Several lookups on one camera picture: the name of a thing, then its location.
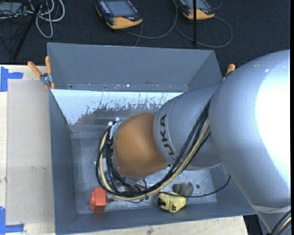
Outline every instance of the gray robot arm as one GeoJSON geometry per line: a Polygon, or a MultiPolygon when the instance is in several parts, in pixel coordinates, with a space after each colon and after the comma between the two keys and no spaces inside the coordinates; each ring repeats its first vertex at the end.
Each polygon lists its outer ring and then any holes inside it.
{"type": "Polygon", "coordinates": [[[168,163],[208,102],[210,136],[187,169],[224,164],[272,231],[291,210],[290,51],[258,58],[218,86],[164,104],[155,117],[154,139],[168,163]]]}

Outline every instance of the wooden table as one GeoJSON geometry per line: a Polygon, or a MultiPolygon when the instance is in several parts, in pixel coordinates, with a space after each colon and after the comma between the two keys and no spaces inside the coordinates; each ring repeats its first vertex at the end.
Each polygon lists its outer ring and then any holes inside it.
{"type": "MultiPolygon", "coordinates": [[[[9,72],[22,72],[24,74],[22,79],[8,79],[8,85],[12,83],[26,83],[28,81],[36,81],[39,78],[34,74],[34,72],[28,66],[14,66],[14,65],[0,65],[4,66],[9,72]]],[[[38,67],[42,73],[47,72],[46,67],[38,67]]],[[[41,88],[39,90],[45,90],[45,86],[41,83],[41,88]]],[[[7,144],[8,144],[8,94],[9,86],[7,92],[0,92],[0,206],[6,208],[6,199],[9,195],[7,191],[7,144]]],[[[35,125],[35,121],[45,121],[48,119],[33,119],[32,124],[35,125]]],[[[36,130],[36,135],[41,135],[40,130],[36,130]]],[[[28,235],[42,235],[42,234],[55,234],[54,233],[54,222],[34,222],[25,223],[24,231],[28,235]]],[[[229,218],[217,218],[209,220],[200,220],[192,222],[181,222],[166,225],[157,226],[144,226],[138,228],[121,229],[121,230],[109,230],[103,232],[90,233],[94,235],[247,235],[247,230],[245,227],[244,219],[242,216],[229,217],[229,218]]]]}

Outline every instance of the black floor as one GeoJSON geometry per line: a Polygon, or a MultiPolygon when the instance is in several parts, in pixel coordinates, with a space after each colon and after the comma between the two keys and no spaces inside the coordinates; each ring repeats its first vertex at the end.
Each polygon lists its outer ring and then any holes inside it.
{"type": "MultiPolygon", "coordinates": [[[[28,0],[11,0],[27,3],[28,0]]],[[[39,0],[31,0],[36,8],[39,0]]],[[[43,65],[47,42],[92,45],[121,45],[159,48],[196,48],[194,25],[178,14],[172,0],[131,0],[143,16],[143,24],[126,32],[112,31],[98,15],[96,0],[62,0],[65,17],[52,23],[53,36],[44,37],[35,23],[27,36],[27,17],[0,19],[0,64],[43,65]]],[[[213,49],[222,74],[229,63],[237,67],[268,53],[290,48],[291,0],[206,0],[215,10],[215,17],[201,20],[196,26],[200,49],[213,49]]],[[[39,20],[41,30],[50,34],[48,22],[39,20]]]]}

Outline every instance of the handheld device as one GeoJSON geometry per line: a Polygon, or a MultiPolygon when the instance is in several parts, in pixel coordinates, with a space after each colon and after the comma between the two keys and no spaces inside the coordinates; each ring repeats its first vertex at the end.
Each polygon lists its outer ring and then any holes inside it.
{"type": "MultiPolygon", "coordinates": [[[[175,0],[176,6],[184,17],[194,20],[193,0],[175,0]]],[[[196,0],[196,18],[197,20],[209,19],[214,17],[214,9],[206,0],[196,0]]]]}
{"type": "Polygon", "coordinates": [[[143,21],[143,17],[130,0],[97,0],[96,10],[114,30],[130,28],[143,21]]]}

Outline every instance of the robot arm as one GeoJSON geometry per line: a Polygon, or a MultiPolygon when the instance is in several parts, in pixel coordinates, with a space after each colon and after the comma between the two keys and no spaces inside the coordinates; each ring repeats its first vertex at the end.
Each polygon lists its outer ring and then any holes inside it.
{"type": "MultiPolygon", "coordinates": [[[[128,186],[167,166],[172,169],[149,191],[116,197],[142,199],[183,170],[223,164],[270,231],[281,220],[290,224],[289,50],[251,61],[219,85],[169,100],[155,114],[114,125],[111,170],[128,186]]],[[[114,192],[113,186],[104,186],[114,192]]]]}

